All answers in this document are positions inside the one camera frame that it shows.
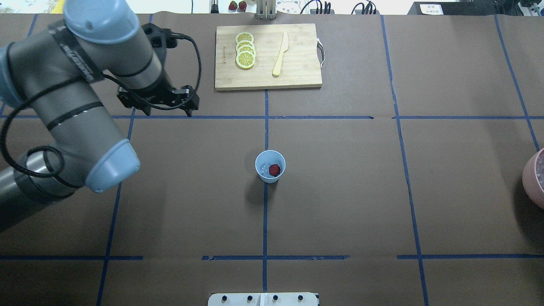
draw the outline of wooden knife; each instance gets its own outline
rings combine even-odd
[[[287,49],[289,49],[289,35],[287,35],[287,32],[283,32],[283,38],[281,40],[280,46],[280,54],[278,54],[276,64],[274,65],[274,69],[272,69],[272,75],[275,77],[280,75],[281,63],[283,62],[283,53],[285,53]]]

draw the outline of pink bowl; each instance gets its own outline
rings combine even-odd
[[[536,159],[542,154],[544,149],[538,151],[525,165],[523,169],[523,188],[531,200],[540,208],[544,209],[544,189],[539,184],[536,176]]]

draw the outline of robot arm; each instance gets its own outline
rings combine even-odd
[[[154,104],[181,108],[188,116],[198,109],[195,90],[172,87],[163,68],[165,52],[155,52],[148,40],[162,29],[146,25],[144,31],[125,0],[68,0],[64,17],[0,48],[0,100],[21,108],[38,97],[30,106],[61,155],[31,150],[11,162],[28,173],[12,167],[0,172],[0,230],[78,188],[101,193],[138,171],[134,149],[89,85],[103,79],[102,71],[126,85],[118,95],[126,107],[148,115]]]

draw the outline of wooden cutting board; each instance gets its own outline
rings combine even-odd
[[[289,35],[289,49],[283,54],[281,74],[273,77],[284,31]],[[235,39],[240,32],[255,38],[256,61],[248,70],[236,65]],[[216,90],[312,88],[321,84],[315,24],[217,27]]]

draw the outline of light blue joint cap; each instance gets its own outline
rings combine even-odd
[[[100,158],[85,180],[92,191],[102,193],[140,169],[140,160],[128,139],[116,143]]]
[[[96,44],[127,41],[140,28],[138,17],[125,0],[66,0],[63,12],[70,31]]]
[[[8,67],[8,46],[6,46],[0,48],[0,101],[16,108],[23,104],[23,100],[11,81]]]

